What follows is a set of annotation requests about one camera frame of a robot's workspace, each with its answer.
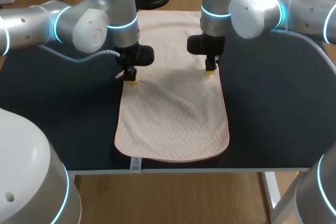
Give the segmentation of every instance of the blue led ring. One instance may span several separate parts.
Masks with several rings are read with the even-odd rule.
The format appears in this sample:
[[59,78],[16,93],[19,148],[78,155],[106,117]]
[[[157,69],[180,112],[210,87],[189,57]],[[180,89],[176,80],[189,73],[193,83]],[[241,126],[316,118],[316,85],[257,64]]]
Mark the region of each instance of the blue led ring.
[[277,26],[275,27],[275,28],[277,28],[277,27],[280,25],[281,21],[282,21],[282,9],[281,9],[279,0],[275,0],[275,1],[276,1],[276,3],[277,3],[277,6],[279,7],[279,11],[280,11],[280,19],[279,19],[279,23],[278,23]]
[[324,40],[326,41],[326,43],[328,43],[328,44],[331,44],[331,43],[328,41],[328,38],[327,38],[327,26],[328,26],[330,16],[333,13],[333,11],[335,10],[335,8],[336,8],[336,4],[331,8],[330,12],[328,13],[327,18],[324,22],[324,27],[323,27],[323,37],[324,37]]
[[320,168],[321,168],[321,162],[322,162],[322,159],[323,159],[323,156],[324,154],[322,155],[322,157],[320,158],[320,161],[319,161],[319,165],[317,167],[317,182],[319,184],[319,188],[320,188],[320,191],[321,191],[321,194],[322,194],[322,197],[325,201],[325,203],[327,204],[327,206],[329,207],[330,211],[332,211],[332,213],[336,216],[336,210],[332,207],[331,203],[329,202],[324,190],[323,190],[323,187],[322,187],[322,182],[321,182],[321,177],[320,177]]
[[225,18],[225,17],[229,17],[229,16],[230,16],[230,13],[229,13],[229,14],[224,14],[224,15],[219,15],[219,14],[213,14],[213,13],[210,13],[210,12],[208,12],[206,9],[204,9],[203,5],[202,5],[202,10],[203,10],[206,14],[208,14],[208,15],[210,15],[210,16],[213,16],[213,17],[216,17],[216,18]]
[[65,7],[63,10],[61,10],[59,13],[58,13],[58,15],[57,15],[57,17],[56,17],[56,19],[55,19],[55,23],[54,23],[54,34],[55,34],[55,37],[56,37],[56,39],[59,41],[59,42],[61,42],[61,43],[63,43],[59,38],[58,38],[58,36],[57,36],[57,31],[56,31],[56,26],[57,26],[57,22],[58,22],[58,19],[59,19],[59,17],[62,15],[62,13],[64,13],[67,9],[69,9],[71,6],[68,6],[68,7]]
[[63,167],[64,167],[64,170],[65,170],[65,174],[67,175],[67,192],[65,193],[64,201],[63,201],[63,204],[62,204],[61,208],[59,209],[56,217],[54,218],[54,220],[50,224],[55,224],[55,222],[58,220],[59,216],[61,215],[61,213],[62,213],[62,211],[64,209],[64,206],[65,206],[65,204],[67,202],[68,195],[69,195],[69,175],[68,175],[68,172],[67,172],[67,170],[66,170],[66,168],[65,168],[64,165],[63,165]]
[[3,28],[4,28],[4,30],[5,30],[5,34],[6,34],[6,49],[5,49],[5,51],[4,51],[4,53],[2,54],[2,55],[5,55],[6,53],[8,53],[8,51],[9,51],[9,46],[10,46],[10,39],[9,39],[9,32],[8,32],[8,28],[7,28],[7,26],[6,26],[6,24],[5,24],[5,21],[3,20],[3,18],[0,16],[0,24],[3,24]]
[[135,19],[134,19],[132,22],[130,22],[130,23],[124,25],[124,26],[108,26],[108,28],[111,28],[111,29],[122,29],[122,28],[126,28],[126,27],[129,27],[129,26],[133,25],[133,24],[136,22],[137,19],[138,19],[138,16],[136,16]]

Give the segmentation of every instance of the quilted towel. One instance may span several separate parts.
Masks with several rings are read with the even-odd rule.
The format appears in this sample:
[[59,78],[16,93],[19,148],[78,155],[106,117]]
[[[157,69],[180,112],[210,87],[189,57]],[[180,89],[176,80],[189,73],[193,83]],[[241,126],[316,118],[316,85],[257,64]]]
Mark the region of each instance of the quilted towel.
[[205,56],[186,50],[201,34],[199,12],[138,13],[140,43],[154,48],[155,61],[137,67],[137,84],[125,82],[116,148],[133,157],[191,162],[220,154],[228,123],[219,72],[205,74]]

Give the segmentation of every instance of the table leg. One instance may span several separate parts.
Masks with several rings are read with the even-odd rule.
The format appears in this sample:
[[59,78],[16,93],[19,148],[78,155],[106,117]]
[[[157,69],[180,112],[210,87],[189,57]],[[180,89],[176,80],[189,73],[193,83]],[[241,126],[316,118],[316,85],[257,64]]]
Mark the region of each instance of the table leg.
[[68,172],[69,174],[69,178],[71,179],[72,182],[75,182],[75,174],[71,173],[71,172]]
[[271,224],[282,224],[295,210],[295,190],[296,186],[300,182],[300,179],[302,178],[302,174],[303,173],[299,173],[283,197],[273,208],[270,208]]
[[280,200],[280,192],[274,172],[263,172],[264,187],[270,212]]

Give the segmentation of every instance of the cable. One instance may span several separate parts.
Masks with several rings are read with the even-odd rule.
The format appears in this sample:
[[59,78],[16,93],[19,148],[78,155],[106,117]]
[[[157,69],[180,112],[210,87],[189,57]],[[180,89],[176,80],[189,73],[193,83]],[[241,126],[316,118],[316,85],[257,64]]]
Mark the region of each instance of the cable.
[[281,33],[281,34],[288,34],[290,36],[295,36],[295,37],[298,37],[298,38],[303,39],[306,42],[308,42],[313,48],[315,48],[317,50],[317,52],[320,53],[320,55],[322,56],[322,58],[327,62],[328,66],[331,68],[331,70],[333,71],[333,73],[336,75],[336,67],[332,63],[332,61],[330,60],[329,56],[311,38],[308,38],[307,36],[299,34],[299,33],[296,33],[294,31],[284,31],[284,30],[272,30],[272,31],[275,31],[275,32]]
[[82,58],[82,59],[74,59],[74,58],[71,58],[71,57],[68,57],[68,56],[65,56],[63,54],[61,54],[60,52],[57,52],[49,47],[46,47],[44,45],[40,45],[38,46],[39,48],[42,48],[48,52],[51,52],[52,54],[60,57],[60,58],[63,58],[65,60],[68,60],[68,61],[71,61],[71,62],[75,62],[75,63],[82,63],[82,62],[86,62],[88,60],[91,60],[92,58],[96,57],[96,56],[99,56],[99,55],[115,55],[117,57],[120,57],[120,53],[116,52],[116,51],[113,51],[113,50],[103,50],[103,51],[99,51],[99,52],[95,52],[94,54],[91,54],[85,58]]

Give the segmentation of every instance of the table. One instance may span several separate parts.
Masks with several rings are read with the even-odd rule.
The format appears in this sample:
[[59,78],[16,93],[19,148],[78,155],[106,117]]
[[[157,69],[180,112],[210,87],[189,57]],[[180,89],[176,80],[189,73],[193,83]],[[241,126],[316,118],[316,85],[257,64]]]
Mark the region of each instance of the table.
[[[70,48],[50,46],[82,57]],[[232,34],[219,67],[228,149],[189,164],[144,160],[144,172],[307,170],[331,146],[335,77],[302,41],[276,34],[242,41]],[[130,158],[113,145],[122,88],[114,75],[119,71],[110,57],[78,67],[37,48],[18,51],[9,54],[0,72],[0,106],[36,123],[71,173],[127,173]],[[274,180],[274,174],[265,173],[266,185],[279,199]]]

